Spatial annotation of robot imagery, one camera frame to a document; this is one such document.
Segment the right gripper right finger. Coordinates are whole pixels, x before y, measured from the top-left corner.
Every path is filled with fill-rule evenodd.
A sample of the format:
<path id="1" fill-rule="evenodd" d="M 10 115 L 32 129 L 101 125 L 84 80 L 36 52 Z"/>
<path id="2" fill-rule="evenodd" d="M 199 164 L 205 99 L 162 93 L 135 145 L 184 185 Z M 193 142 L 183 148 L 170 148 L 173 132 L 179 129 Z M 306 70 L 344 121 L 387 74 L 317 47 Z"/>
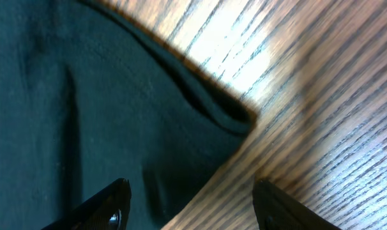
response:
<path id="1" fill-rule="evenodd" d="M 340 230 L 267 180 L 254 183 L 255 215 L 263 230 Z"/>

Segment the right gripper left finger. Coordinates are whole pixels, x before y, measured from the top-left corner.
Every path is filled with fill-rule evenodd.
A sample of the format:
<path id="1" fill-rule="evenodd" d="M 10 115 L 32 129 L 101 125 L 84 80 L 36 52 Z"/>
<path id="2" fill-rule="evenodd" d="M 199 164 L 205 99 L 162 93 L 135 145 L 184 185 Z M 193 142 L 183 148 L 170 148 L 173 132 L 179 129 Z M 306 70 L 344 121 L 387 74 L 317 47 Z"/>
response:
<path id="1" fill-rule="evenodd" d="M 130 183 L 119 178 L 44 230 L 125 230 L 132 197 Z"/>

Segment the black t-shirt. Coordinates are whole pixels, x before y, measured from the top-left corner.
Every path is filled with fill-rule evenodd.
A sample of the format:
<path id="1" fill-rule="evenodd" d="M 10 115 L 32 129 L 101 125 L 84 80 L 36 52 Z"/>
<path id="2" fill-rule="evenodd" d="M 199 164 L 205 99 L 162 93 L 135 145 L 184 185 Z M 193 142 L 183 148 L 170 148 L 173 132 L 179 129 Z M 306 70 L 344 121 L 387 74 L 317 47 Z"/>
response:
<path id="1" fill-rule="evenodd" d="M 41 229 L 118 178 L 160 229 L 252 128 L 245 108 L 94 1 L 0 1 L 0 229 Z"/>

